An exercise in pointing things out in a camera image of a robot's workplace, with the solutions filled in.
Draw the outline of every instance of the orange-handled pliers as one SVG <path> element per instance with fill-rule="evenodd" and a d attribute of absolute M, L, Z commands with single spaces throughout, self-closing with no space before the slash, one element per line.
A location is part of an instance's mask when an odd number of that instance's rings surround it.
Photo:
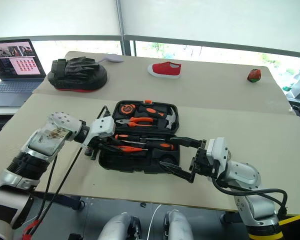
<path fill-rule="evenodd" d="M 151 127 L 152 124 L 138 124 L 138 122 L 153 123 L 154 119 L 151 117 L 131 117 L 130 119 L 120 119 L 116 122 L 119 124 L 128 124 L 129 127 Z"/>

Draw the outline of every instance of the white roller shade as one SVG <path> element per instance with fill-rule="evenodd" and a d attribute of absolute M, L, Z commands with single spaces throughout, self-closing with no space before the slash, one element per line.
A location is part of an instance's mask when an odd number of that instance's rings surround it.
<path fill-rule="evenodd" d="M 300 52 L 300 0 L 122 0 L 126 35 Z"/>
<path fill-rule="evenodd" d="M 0 38 L 120 35 L 115 0 L 0 0 Z"/>

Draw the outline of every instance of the red sneaker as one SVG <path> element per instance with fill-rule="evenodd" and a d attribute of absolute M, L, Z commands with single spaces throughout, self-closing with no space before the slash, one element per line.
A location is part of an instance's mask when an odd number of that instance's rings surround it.
<path fill-rule="evenodd" d="M 163 63 L 150 64 L 148 72 L 158 78 L 177 79 L 180 77 L 181 64 L 170 61 Z"/>

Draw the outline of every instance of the laptop keyboard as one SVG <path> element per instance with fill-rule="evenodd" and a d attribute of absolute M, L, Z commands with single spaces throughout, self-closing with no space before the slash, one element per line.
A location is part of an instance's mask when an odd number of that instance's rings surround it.
<path fill-rule="evenodd" d="M 41 82 L 26 82 L 26 81 L 16 81 L 16 82 L 0 82 L 0 93 L 32 93 Z"/>

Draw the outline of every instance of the table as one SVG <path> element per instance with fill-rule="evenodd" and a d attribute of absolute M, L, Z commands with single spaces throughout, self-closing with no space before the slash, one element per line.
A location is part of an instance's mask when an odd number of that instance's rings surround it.
<path fill-rule="evenodd" d="M 0 107 L 0 115 L 13 115 L 20 107 Z"/>
<path fill-rule="evenodd" d="M 30 137 L 45 124 L 51 112 L 64 111 L 91 123 L 103 105 L 112 111 L 116 101 L 33 94 L 0 132 L 0 171 L 6 168 Z M 232 159 L 249 162 L 261 173 L 263 185 L 288 193 L 288 213 L 300 214 L 300 118 L 288 114 L 177 106 L 178 136 L 195 139 L 226 137 Z M 55 192 L 79 144 L 67 142 L 56 163 L 51 192 Z M 182 147 L 180 166 L 188 169 L 196 153 Z M 44 191 L 48 173 L 37 187 Z M 217 191 L 206 177 L 194 183 L 171 174 L 124 173 L 103 169 L 98 161 L 81 154 L 60 191 L 62 194 L 236 210 L 232 196 Z"/>
<path fill-rule="evenodd" d="M 70 51 L 65 58 L 82 56 L 101 60 L 104 54 Z M 167 59 L 122 57 L 124 62 L 101 63 L 107 70 L 108 82 L 97 91 L 61 92 L 45 78 L 34 93 L 115 101 L 150 99 L 183 107 L 294 115 L 287 98 L 265 66 L 173 60 L 182 64 L 181 77 L 169 79 L 157 78 L 147 72 L 149 64 L 166 62 Z M 262 72 L 257 83 L 247 81 L 250 70 L 254 68 Z"/>

